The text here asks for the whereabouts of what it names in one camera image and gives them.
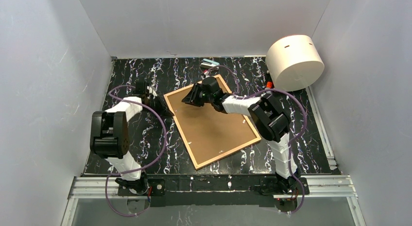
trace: black mounting bracket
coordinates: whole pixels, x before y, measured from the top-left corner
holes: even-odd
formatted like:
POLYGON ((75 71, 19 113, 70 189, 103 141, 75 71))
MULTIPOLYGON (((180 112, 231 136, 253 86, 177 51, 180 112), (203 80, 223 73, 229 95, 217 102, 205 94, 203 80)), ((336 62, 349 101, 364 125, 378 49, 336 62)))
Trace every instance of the black mounting bracket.
POLYGON ((291 118, 272 94, 261 96, 248 111, 259 134, 268 141, 280 142, 280 138, 290 130, 291 118))
POLYGON ((96 111, 92 115, 90 150, 100 158, 123 158, 129 150, 126 112, 96 111))

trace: metal frame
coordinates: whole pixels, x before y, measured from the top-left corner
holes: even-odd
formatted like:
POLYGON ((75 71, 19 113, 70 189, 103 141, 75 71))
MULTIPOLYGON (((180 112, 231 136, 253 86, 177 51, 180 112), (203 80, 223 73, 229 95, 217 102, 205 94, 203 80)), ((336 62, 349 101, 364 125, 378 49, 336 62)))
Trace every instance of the metal frame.
MULTIPOLYGON (((303 175, 308 180, 310 194, 305 197, 346 197, 356 226, 365 226, 358 194, 350 175, 303 175)), ((107 193, 109 198, 146 199, 146 196, 118 196, 119 185, 115 177, 109 178, 107 193)), ((75 177, 70 190, 66 212, 62 226, 70 226, 73 222, 79 199, 105 199, 104 185, 106 177, 75 177)), ((283 198, 285 195, 274 195, 283 198)))

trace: table surface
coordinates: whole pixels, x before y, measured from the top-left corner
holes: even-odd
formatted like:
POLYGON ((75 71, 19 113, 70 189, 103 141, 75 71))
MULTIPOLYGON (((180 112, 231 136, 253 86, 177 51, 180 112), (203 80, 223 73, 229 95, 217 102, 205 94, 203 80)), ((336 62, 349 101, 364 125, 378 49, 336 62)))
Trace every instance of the table surface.
MULTIPOLYGON (((134 84, 135 80, 146 80, 158 94, 165 94, 201 80, 199 68, 203 58, 156 58, 156 59, 117 59, 111 75, 108 90, 124 84, 134 84)), ((210 58, 231 68, 239 83, 240 95, 250 95, 262 90, 265 85, 264 73, 267 70, 264 57, 227 57, 210 58)), ((232 91, 236 83, 226 70, 219 74, 232 91)), ((116 92, 119 97, 130 93, 130 88, 116 92)), ((315 117, 305 90, 292 92, 307 111, 308 126, 303 138, 292 144, 293 158, 303 174, 330 174, 330 168, 323 148, 315 117)), ((289 97, 276 94, 285 111, 290 114, 291 131, 297 134, 303 121, 299 108, 289 97)), ((113 107, 117 102, 106 97, 103 110, 113 107)), ((195 170, 182 138, 173 119, 164 120, 169 145, 160 161, 146 169, 148 174, 273 174, 275 158, 262 139, 259 143, 246 147, 211 165, 195 170)), ((130 153, 143 166, 159 154, 162 147, 162 129, 154 115, 142 112, 129 121, 130 153)), ((90 154, 84 175, 109 174, 116 172, 113 166, 95 154, 90 154)))

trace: white cylinder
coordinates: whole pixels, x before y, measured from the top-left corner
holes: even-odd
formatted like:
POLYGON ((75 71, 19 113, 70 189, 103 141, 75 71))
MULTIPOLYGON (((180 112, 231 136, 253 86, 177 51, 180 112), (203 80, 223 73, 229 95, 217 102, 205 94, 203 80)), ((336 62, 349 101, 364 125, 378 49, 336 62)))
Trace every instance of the white cylinder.
POLYGON ((275 42, 266 55, 275 88, 296 91, 313 84, 325 69, 312 39, 290 35, 275 42))

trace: white panel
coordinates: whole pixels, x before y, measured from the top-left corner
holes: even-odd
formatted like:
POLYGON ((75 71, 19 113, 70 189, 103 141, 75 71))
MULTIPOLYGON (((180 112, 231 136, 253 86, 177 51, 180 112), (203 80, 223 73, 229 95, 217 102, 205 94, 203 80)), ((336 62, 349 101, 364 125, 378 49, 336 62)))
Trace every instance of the white panel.
POLYGON ((110 56, 78 0, 0 0, 0 225, 60 225, 110 56))
POLYGON ((312 36, 329 0, 80 0, 111 56, 265 55, 312 36))
POLYGON ((331 0, 312 38, 325 63, 316 101, 368 225, 412 224, 411 8, 331 0))

